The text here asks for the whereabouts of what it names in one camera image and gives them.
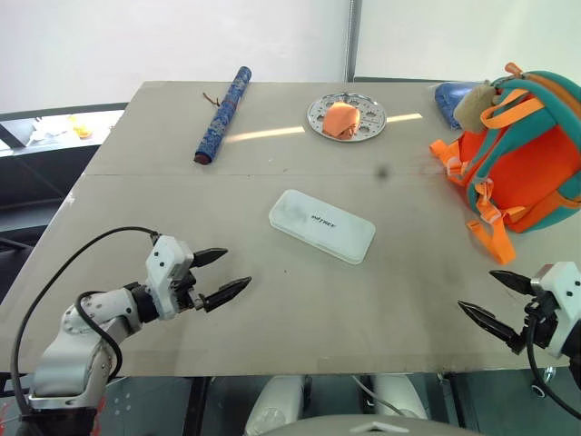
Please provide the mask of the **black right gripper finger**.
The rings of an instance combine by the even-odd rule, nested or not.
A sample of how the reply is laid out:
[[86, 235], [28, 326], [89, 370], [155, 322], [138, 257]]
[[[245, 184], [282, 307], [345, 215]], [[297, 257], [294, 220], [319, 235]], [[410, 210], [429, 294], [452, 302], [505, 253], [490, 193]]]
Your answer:
[[531, 279], [521, 274], [506, 270], [492, 270], [489, 274], [507, 288], [523, 295], [532, 295]]
[[470, 302], [458, 301], [459, 308], [481, 329], [501, 340], [513, 353], [521, 353], [525, 339], [494, 314]]

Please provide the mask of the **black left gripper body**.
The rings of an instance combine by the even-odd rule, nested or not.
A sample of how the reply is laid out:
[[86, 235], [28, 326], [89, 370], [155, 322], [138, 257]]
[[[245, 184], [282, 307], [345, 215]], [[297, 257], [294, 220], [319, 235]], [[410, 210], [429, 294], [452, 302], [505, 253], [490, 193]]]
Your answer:
[[199, 311], [204, 308], [203, 298], [195, 293], [195, 284], [196, 278], [190, 270], [187, 270], [182, 277], [172, 280], [171, 291], [177, 313], [188, 310]]

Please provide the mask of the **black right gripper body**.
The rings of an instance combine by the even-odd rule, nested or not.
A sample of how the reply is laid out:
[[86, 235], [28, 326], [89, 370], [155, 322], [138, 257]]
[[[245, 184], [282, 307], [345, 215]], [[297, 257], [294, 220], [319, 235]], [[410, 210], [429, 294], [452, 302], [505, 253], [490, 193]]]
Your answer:
[[522, 350], [530, 343], [546, 349], [555, 333], [558, 320], [556, 310], [559, 305], [551, 292], [544, 292], [525, 306], [525, 325], [521, 332]]

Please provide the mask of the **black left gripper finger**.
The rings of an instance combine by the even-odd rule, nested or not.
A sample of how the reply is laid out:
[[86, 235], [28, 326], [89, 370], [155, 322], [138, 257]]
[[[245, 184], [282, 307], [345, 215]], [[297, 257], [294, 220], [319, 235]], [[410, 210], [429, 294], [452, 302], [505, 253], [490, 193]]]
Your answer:
[[226, 248], [213, 247], [192, 254], [190, 269], [201, 268], [215, 262], [228, 252]]
[[221, 286], [219, 290], [210, 296], [199, 294], [197, 298], [197, 309], [211, 312], [229, 301], [233, 300], [251, 282], [251, 277], [244, 277]]

